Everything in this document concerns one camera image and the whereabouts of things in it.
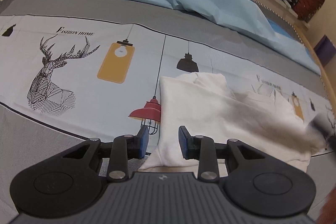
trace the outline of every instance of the metal screw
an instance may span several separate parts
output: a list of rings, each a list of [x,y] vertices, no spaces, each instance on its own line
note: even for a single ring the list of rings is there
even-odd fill
[[[211,171],[205,171],[201,173],[201,177],[206,180],[213,180],[217,178],[217,174]]]
[[[123,179],[126,174],[123,171],[115,170],[109,173],[111,179]]]

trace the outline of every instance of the red cushion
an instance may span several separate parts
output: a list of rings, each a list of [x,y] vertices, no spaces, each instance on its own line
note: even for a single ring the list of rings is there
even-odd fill
[[[313,15],[322,7],[325,0],[298,0],[298,3],[293,7],[297,13],[299,20],[308,22]]]

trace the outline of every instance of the gray stripe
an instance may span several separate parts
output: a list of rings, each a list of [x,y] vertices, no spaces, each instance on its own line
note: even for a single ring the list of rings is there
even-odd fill
[[[218,26],[196,13],[131,0],[13,0],[1,14],[81,17],[142,24],[159,32],[198,41],[248,59],[316,94],[326,96],[317,74],[270,48],[235,31]]]

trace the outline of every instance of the deer illustration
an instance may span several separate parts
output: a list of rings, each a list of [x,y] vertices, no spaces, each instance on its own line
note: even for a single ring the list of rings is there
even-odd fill
[[[40,42],[40,50],[44,54],[42,58],[43,68],[35,76],[33,82],[31,83],[27,98],[29,106],[36,110],[41,110],[41,114],[48,113],[51,115],[61,115],[65,111],[75,106],[76,97],[74,93],[70,90],[64,90],[51,82],[51,75],[53,70],[57,68],[64,67],[67,59],[79,59],[87,57],[88,55],[95,52],[100,46],[88,52],[90,44],[86,39],[86,45],[83,50],[79,50],[77,54],[73,54],[75,50],[75,45],[67,53],[61,54],[58,58],[52,60],[51,45],[47,48],[46,44],[53,37],[50,37],[45,42],[43,42],[44,37],[42,37]]]

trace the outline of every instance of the white cloth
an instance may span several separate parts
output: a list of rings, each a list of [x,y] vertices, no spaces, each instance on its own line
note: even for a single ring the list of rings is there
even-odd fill
[[[192,136],[205,135],[217,143],[239,139],[302,171],[306,171],[311,154],[325,145],[311,127],[304,126],[279,92],[271,97],[233,93],[223,75],[196,72],[176,79],[161,77],[160,88],[160,139],[140,170],[197,172],[198,161],[182,157],[178,139],[181,125]],[[219,169],[221,176],[227,175],[223,160],[219,160]]]

